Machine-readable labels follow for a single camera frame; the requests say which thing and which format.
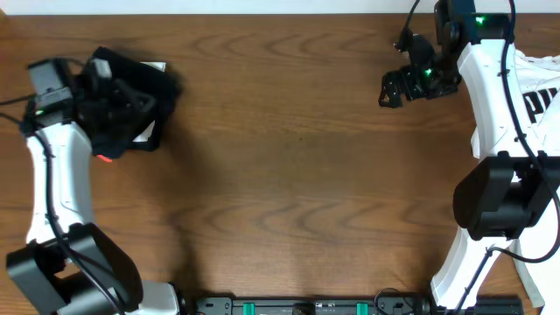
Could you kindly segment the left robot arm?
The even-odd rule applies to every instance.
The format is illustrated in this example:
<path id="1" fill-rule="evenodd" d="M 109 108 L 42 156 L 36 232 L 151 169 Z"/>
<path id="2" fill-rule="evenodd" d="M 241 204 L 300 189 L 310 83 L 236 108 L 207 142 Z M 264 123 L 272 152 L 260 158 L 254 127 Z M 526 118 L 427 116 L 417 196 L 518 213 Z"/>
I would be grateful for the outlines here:
<path id="1" fill-rule="evenodd" d="M 175 287 L 144 280 L 95 222 L 92 157 L 152 151 L 178 96 L 162 62 L 98 51 L 74 73 L 67 59 L 28 68 L 35 93 L 18 122 L 33 164 L 26 244 L 6 269 L 41 314 L 179 314 Z"/>

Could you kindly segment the black pants red waistband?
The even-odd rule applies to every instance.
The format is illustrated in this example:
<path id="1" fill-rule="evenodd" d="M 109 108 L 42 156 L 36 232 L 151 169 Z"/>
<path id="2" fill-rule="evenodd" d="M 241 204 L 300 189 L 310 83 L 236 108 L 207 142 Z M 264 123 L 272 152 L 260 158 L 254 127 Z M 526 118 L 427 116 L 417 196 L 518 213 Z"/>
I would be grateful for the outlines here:
<path id="1" fill-rule="evenodd" d="M 142 62 L 129 59 L 106 47 L 97 48 L 92 58 L 106 60 L 110 64 L 114 77 L 123 79 L 134 89 L 153 96 L 157 101 L 154 120 L 168 120 L 176 108 L 177 100 L 181 94 L 181 87 L 175 76 L 166 71 L 161 72 Z M 128 145 L 137 134 L 134 136 L 89 135 L 93 154 L 117 159 L 128 150 Z"/>

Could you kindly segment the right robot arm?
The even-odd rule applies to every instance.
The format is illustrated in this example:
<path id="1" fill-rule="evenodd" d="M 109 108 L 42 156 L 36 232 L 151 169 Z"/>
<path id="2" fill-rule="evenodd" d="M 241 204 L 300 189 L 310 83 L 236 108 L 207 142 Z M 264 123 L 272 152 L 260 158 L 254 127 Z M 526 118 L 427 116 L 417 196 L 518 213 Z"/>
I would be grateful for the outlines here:
<path id="1" fill-rule="evenodd" d="M 430 282 L 434 314 L 511 314 L 483 302 L 480 286 L 499 256 L 514 260 L 535 308 L 559 311 L 559 60 L 515 48 L 515 14 L 479 13 L 473 0 L 439 0 L 437 40 L 409 27 L 396 48 L 409 64 L 386 73 L 379 103 L 435 99 L 465 84 L 477 166 L 456 186 L 458 230 Z"/>

